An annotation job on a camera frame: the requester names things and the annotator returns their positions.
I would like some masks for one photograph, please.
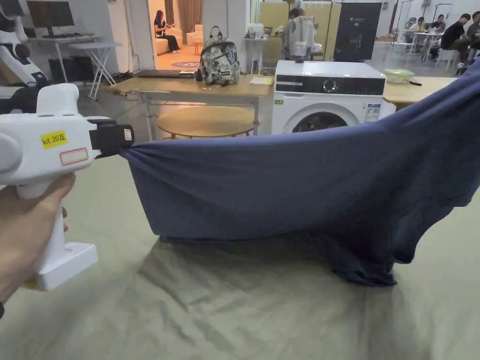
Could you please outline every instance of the white sofa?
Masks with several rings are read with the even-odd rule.
[[[167,29],[166,31],[167,35],[173,35],[177,39],[177,42],[179,44],[179,48],[182,47],[183,45],[183,35],[182,31],[180,29],[177,29],[175,27],[171,29]],[[162,55],[167,52],[170,52],[170,48],[168,47],[168,40],[166,39],[157,39],[155,38],[155,50],[157,55]]]
[[[195,31],[193,33],[187,33],[187,44],[193,45],[194,41],[203,42],[204,41],[204,26],[195,25]]]

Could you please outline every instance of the computer monitor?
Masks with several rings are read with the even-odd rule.
[[[74,26],[68,1],[27,1],[34,27],[46,27],[54,37],[54,26]]]
[[[7,17],[24,15],[19,0],[0,0],[0,6],[3,14]]]

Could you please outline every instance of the washing machine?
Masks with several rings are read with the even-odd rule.
[[[377,121],[385,75],[361,62],[279,61],[272,134]]]

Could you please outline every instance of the hand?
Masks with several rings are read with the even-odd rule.
[[[58,207],[74,183],[75,175],[62,176],[37,199],[19,199],[15,187],[0,191],[1,303],[38,269],[52,235]]]

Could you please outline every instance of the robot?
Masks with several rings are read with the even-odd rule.
[[[87,168],[133,145],[130,125],[78,113],[78,88],[46,86],[36,114],[0,115],[0,185],[17,186],[21,198],[37,198],[62,174]],[[65,243],[62,207],[38,273],[28,287],[49,291],[97,262],[93,244]]]
[[[0,0],[0,59],[21,81],[20,87],[0,86],[0,114],[13,109],[35,113],[38,91],[50,85],[45,74],[30,60],[30,50],[23,44],[28,40],[23,15],[18,0]]]

